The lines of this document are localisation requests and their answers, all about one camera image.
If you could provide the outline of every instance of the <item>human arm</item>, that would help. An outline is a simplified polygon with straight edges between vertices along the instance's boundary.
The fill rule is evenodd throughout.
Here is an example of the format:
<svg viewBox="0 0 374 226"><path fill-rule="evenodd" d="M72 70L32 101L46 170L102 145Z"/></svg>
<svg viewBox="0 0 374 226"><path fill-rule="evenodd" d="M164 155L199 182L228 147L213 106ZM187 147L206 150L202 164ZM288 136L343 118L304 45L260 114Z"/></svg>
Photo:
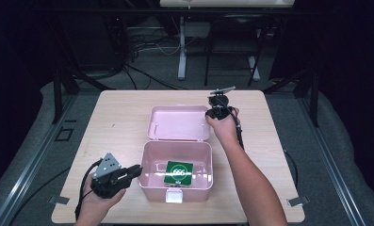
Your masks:
<svg viewBox="0 0 374 226"><path fill-rule="evenodd" d="M109 209L119 202L125 194L125 189L120 190L111 199L103 199L91 192L92 174L86 180L84 186L83 202L81 203L81 211L78 220L74 225L96 226L105 218Z"/></svg>
<svg viewBox="0 0 374 226"><path fill-rule="evenodd" d="M262 171L239 145L232 116L213 120L206 116L227 155L236 184L236 192L251 225L287 225L280 200Z"/></svg>

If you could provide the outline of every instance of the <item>box latch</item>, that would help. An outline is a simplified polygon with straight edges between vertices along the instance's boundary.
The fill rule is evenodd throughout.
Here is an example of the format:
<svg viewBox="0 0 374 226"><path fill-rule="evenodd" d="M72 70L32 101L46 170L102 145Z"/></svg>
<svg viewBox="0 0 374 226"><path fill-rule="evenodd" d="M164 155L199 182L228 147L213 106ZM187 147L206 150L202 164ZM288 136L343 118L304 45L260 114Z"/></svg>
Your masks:
<svg viewBox="0 0 374 226"><path fill-rule="evenodd" d="M183 191L179 187L170 187L166 191L166 203L182 203Z"/></svg>

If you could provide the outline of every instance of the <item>white desk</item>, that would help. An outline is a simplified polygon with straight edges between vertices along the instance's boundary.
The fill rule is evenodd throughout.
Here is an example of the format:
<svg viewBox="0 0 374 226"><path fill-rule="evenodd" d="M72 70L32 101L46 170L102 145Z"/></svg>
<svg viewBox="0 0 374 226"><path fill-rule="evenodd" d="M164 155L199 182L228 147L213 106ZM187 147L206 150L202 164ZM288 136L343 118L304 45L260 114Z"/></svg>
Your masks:
<svg viewBox="0 0 374 226"><path fill-rule="evenodd" d="M160 0L163 8L292 8L295 0ZM187 50L185 47L185 23L180 20L180 62L178 65L178 79L186 78ZM260 80L258 71L254 72L253 79Z"/></svg>
<svg viewBox="0 0 374 226"><path fill-rule="evenodd" d="M54 223L75 221L74 209L84 173L95 161L111 152L123 167L140 164L152 108L156 105L206 105L209 90L114 90L102 92L92 113L72 168L57 204ZM256 90L227 93L230 105L240 109L245 150L274 186L288 222L302 222L301 206L288 199L298 197L283 148L275 130L264 94ZM227 157L211 130L207 142L213 149L214 184L205 202L149 202L134 179L123 199L113 206L103 223L123 224L221 224L247 221L240 205Z"/></svg>

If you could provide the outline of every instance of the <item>hand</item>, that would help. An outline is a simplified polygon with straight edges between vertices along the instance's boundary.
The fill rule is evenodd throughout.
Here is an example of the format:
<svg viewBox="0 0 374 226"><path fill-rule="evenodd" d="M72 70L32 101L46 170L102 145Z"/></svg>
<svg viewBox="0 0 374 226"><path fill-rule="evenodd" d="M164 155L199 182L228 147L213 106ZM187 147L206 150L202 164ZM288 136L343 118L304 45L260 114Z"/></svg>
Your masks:
<svg viewBox="0 0 374 226"><path fill-rule="evenodd" d="M237 117L238 113L239 109L234 107L233 114ZM234 118L231 114L220 121L217 119L212 119L209 116L206 116L206 121L209 125L213 127L214 133L216 134L216 137L219 139L221 144L223 142L238 143L236 135L236 122L234 121Z"/></svg>
<svg viewBox="0 0 374 226"><path fill-rule="evenodd" d="M105 218L109 209L119 202L125 194L125 189L120 190L111 199L103 199L91 191L92 174L86 180L84 186L84 196L87 195L81 204L81 211L77 222L74 225L96 226Z"/></svg>

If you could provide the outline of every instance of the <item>person's left hand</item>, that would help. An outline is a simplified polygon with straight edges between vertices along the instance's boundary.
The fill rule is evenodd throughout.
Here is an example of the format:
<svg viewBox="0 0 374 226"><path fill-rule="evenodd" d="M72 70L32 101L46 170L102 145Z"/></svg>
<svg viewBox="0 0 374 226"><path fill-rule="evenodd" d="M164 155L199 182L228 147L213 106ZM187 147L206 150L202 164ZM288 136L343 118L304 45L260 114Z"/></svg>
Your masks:
<svg viewBox="0 0 374 226"><path fill-rule="evenodd" d="M84 186L84 196L90 191L90 185L92 182L92 174L90 174L86 180ZM93 225L96 226L101 223L105 218L109 209L119 202L125 194L125 189L121 189L115 196L111 199L103 199L97 196L93 191L90 192L81 203L81 211L78 216L78 220L74 225Z"/></svg>

